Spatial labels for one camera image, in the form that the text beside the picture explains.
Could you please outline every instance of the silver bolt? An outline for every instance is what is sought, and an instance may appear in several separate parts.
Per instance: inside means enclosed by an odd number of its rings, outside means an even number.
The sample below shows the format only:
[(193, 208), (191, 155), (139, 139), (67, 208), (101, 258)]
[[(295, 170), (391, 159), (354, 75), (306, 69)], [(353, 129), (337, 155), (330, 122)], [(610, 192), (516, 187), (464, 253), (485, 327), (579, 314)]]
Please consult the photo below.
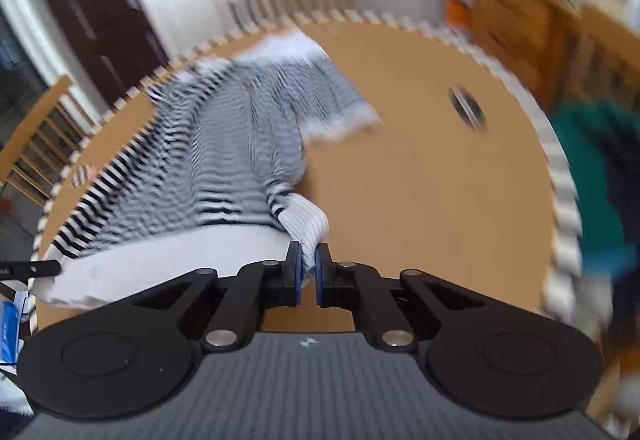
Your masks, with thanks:
[(414, 340), (414, 336), (404, 330), (389, 330), (382, 334), (382, 340), (389, 346), (397, 348), (408, 346)]
[(238, 336), (231, 330), (213, 330), (205, 339), (211, 346), (231, 346), (238, 340)]

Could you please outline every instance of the wooden dresser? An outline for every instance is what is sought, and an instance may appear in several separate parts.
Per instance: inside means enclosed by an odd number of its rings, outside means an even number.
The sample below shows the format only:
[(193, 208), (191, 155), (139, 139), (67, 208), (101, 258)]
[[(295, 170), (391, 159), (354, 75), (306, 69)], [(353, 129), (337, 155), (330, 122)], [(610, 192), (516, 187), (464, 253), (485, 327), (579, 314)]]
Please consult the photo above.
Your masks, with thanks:
[(516, 74), (545, 111), (561, 87), (577, 23), (567, 0), (474, 0), (475, 44)]

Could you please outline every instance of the brown tabletop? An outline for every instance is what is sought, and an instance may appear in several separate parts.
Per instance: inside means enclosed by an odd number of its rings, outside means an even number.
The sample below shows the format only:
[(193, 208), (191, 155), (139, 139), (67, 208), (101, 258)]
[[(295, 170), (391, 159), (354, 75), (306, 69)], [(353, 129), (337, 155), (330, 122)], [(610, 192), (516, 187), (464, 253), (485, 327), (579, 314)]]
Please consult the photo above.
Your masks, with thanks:
[[(385, 23), (300, 26), (377, 110), (383, 125), (306, 150), (302, 192), (330, 222), (337, 261), (385, 277), (418, 268), (524, 309), (540, 307), (553, 261), (554, 207), (547, 159), (529, 116), (492, 72), (453, 46)], [(263, 34), (214, 47), (232, 57)], [(449, 88), (481, 106), (487, 131), (469, 128)], [(144, 94), (92, 138), (80, 164), (100, 169), (152, 114)], [(61, 183), (42, 233), (44, 253), (87, 185)], [(350, 315), (313, 307), (268, 312), (270, 329), (336, 330)], [(38, 305), (40, 327), (73, 312)]]

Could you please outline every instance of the wooden drawer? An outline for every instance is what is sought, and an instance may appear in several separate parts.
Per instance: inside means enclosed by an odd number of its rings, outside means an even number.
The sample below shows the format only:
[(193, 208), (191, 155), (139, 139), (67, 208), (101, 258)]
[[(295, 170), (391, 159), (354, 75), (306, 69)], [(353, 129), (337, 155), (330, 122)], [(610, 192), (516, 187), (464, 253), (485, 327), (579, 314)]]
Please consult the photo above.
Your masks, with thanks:
[(509, 39), (502, 30), (490, 23), (487, 18), (474, 19), (474, 43), (487, 54), (496, 57), (511, 73), (515, 74), (522, 85), (535, 96), (542, 84), (542, 75), (537, 65), (526, 56), (514, 52)]
[(474, 0), (474, 12), (500, 20), (510, 30), (544, 51), (549, 37), (551, 12), (541, 0)]

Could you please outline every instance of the door frame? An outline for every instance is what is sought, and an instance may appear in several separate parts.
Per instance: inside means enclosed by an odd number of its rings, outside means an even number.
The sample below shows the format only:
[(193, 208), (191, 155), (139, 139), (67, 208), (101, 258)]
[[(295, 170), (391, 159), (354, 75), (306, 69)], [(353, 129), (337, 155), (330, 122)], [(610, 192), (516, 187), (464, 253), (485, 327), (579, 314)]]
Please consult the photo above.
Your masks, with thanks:
[[(75, 84), (70, 89), (74, 98), (94, 121), (100, 121), (108, 106), (66, 41), (47, 1), (0, 0), (0, 6), (45, 83), (52, 86), (61, 74), (68, 75)], [(65, 107), (75, 112), (72, 104)], [(79, 114), (74, 118), (86, 126)]]

